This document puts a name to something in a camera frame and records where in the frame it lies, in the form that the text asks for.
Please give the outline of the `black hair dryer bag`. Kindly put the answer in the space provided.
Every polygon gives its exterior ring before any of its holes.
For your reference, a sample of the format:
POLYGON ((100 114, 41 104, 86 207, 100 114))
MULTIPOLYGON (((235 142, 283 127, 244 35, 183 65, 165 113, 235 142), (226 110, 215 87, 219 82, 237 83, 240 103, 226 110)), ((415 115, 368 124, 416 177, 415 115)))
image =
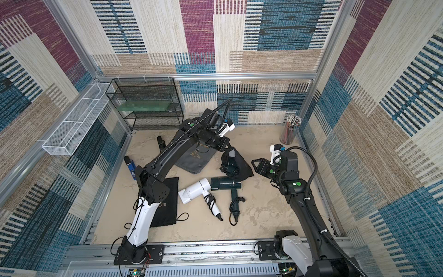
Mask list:
POLYGON ((235 181, 244 181, 254 176, 251 167, 235 147, 230 147, 221 156, 220 171, 235 181))

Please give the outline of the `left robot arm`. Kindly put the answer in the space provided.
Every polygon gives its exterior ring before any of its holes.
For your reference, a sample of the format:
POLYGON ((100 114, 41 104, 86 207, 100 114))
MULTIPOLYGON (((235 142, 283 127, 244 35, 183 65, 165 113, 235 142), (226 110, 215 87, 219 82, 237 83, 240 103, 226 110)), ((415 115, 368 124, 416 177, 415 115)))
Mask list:
POLYGON ((183 154, 199 142, 220 152, 227 149, 229 138, 214 129, 218 122, 218 110, 219 108, 206 109, 202 116, 184 120, 173 139, 156 158, 144 167, 136 167, 135 175, 139 191, 135 202, 135 217, 118 248, 117 262, 128 264, 146 262, 149 228, 159 204, 170 193, 170 188, 164 184, 164 180, 183 154))

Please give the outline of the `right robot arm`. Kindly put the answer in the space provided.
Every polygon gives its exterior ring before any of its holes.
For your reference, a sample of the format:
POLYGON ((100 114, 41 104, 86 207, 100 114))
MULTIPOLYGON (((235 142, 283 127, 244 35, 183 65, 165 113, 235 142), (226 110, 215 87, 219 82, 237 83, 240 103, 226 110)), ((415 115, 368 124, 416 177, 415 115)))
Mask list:
POLYGON ((276 254, 288 256, 305 277, 364 277, 357 260, 349 257, 329 232, 316 206, 310 188, 318 172, 315 158, 314 170, 307 181, 299 176, 296 147, 290 147, 269 161, 255 159, 251 163, 256 173, 275 183, 287 204, 295 212, 308 241, 300 242, 297 235, 277 234, 276 254))

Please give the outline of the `grey hair dryer bag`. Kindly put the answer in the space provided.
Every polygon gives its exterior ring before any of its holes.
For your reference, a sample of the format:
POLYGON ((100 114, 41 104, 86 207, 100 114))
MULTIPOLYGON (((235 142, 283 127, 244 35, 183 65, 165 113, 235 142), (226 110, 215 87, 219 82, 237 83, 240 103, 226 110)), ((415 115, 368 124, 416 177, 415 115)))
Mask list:
POLYGON ((198 174, 215 155, 216 150, 202 143, 197 143, 188 149, 175 163, 179 168, 198 174))

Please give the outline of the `white hair dryer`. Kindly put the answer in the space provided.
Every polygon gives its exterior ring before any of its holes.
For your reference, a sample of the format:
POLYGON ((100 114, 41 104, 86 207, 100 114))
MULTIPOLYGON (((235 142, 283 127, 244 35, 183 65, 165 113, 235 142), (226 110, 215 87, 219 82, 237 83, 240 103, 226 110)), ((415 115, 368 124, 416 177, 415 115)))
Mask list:
POLYGON ((187 204, 201 196, 204 199, 209 210, 211 211, 211 214, 220 221, 223 221, 221 211, 216 204, 216 199, 214 195, 210 193, 210 190, 210 182, 207 178, 203 178, 202 180, 197 181, 187 188, 180 190, 178 192, 178 196, 180 197, 183 204, 187 204))

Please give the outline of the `striped pencil cup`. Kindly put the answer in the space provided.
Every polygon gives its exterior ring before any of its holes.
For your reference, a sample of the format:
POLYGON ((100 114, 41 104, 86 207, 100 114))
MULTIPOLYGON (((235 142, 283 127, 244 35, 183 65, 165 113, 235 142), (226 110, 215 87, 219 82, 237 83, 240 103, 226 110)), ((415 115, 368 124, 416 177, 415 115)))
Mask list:
POLYGON ((302 122, 301 117, 299 117, 298 115, 289 115, 285 121, 284 124, 284 129, 280 135, 280 142, 284 145, 289 145, 292 144, 294 139, 295 139, 295 135, 296 132, 298 130, 298 128, 300 127, 302 122))

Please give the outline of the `black bag front left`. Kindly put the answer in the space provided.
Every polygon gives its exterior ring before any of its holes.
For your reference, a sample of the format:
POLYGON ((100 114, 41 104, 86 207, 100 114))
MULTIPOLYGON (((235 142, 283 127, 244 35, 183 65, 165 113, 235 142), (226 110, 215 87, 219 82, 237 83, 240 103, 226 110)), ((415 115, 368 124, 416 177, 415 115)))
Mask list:
POLYGON ((155 212, 150 228, 170 226, 176 224, 177 222, 182 222, 189 219, 189 214, 187 212, 183 212, 181 215, 177 214, 178 183, 178 177, 165 179, 165 184, 170 188, 170 193, 167 198, 160 203, 155 212))

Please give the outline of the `green tray on shelf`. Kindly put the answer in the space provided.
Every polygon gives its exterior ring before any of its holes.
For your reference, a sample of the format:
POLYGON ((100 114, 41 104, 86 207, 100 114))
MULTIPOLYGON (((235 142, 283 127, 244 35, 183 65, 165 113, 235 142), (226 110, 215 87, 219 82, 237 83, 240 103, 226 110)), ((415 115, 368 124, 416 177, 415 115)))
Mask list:
POLYGON ((171 102, 168 100, 133 100, 119 105, 117 110, 133 112, 166 111, 170 105, 171 102))

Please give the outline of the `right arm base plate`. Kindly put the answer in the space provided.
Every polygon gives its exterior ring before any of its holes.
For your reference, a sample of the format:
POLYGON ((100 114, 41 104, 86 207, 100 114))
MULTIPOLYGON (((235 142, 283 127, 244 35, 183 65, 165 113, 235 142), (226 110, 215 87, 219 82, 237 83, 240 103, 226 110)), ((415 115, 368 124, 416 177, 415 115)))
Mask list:
POLYGON ((274 243, 271 241, 257 241, 253 247, 253 252, 258 256, 260 261, 288 259, 288 256, 277 253, 274 243))

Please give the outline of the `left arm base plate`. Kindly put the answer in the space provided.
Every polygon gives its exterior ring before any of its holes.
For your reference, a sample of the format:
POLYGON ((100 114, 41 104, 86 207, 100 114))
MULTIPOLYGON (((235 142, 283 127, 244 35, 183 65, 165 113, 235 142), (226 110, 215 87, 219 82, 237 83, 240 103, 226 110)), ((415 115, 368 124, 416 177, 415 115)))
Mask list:
POLYGON ((142 245, 135 248, 133 245, 123 245, 118 248, 114 265, 144 265, 161 264, 165 245, 142 245))

